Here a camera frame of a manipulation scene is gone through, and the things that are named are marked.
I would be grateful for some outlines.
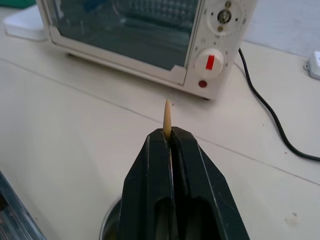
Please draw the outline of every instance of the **toaster oven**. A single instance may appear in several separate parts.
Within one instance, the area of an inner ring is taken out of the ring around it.
[[[214,99],[256,0],[37,0],[61,50]]]

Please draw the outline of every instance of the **metal container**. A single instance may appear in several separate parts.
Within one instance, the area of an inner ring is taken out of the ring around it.
[[[121,198],[117,199],[106,212],[102,221],[99,240],[117,240],[120,209]]]

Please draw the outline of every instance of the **temperature knob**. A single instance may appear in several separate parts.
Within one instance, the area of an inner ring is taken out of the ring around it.
[[[194,69],[203,79],[210,80],[217,77],[225,63],[224,55],[215,48],[207,48],[196,57]]]

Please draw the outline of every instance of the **glass window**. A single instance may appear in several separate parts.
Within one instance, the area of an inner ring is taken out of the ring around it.
[[[198,0],[56,0],[64,37],[171,70],[184,66]]]

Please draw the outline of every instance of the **table surface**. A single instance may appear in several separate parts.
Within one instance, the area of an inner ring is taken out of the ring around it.
[[[0,20],[13,10],[0,8]],[[0,30],[0,169],[48,240],[98,239],[146,136],[192,132],[229,184],[252,240],[318,239],[320,164],[293,155],[237,58],[216,101]],[[320,81],[306,59],[243,43],[253,84],[301,151],[320,156]]]

